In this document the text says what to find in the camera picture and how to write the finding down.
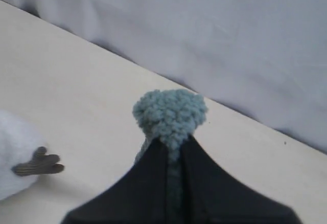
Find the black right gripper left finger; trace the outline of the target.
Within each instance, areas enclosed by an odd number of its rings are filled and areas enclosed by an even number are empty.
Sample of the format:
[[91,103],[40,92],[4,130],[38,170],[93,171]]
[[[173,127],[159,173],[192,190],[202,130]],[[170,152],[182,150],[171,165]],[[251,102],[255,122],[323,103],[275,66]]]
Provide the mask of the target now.
[[166,223],[167,147],[155,139],[113,186],[69,211],[63,223]]

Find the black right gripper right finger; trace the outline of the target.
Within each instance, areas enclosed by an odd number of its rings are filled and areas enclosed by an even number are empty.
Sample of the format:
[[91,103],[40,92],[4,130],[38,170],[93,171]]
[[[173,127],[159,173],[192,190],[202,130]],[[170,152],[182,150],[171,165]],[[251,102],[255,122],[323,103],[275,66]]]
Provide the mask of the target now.
[[187,223],[301,223],[295,211],[246,186],[192,136],[180,148]]

